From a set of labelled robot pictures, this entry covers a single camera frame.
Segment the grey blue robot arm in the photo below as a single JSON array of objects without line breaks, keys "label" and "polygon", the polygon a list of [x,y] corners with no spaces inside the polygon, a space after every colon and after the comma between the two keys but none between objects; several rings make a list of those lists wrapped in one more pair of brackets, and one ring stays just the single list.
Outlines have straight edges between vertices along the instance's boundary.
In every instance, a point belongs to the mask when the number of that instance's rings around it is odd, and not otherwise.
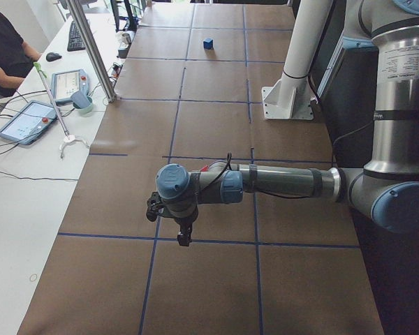
[{"label": "grey blue robot arm", "polygon": [[347,202],[391,232],[419,228],[419,1],[348,1],[347,48],[378,50],[372,158],[362,168],[329,170],[217,161],[189,172],[162,167],[147,219],[171,218],[181,246],[191,243],[200,204],[241,202],[244,193]]}]

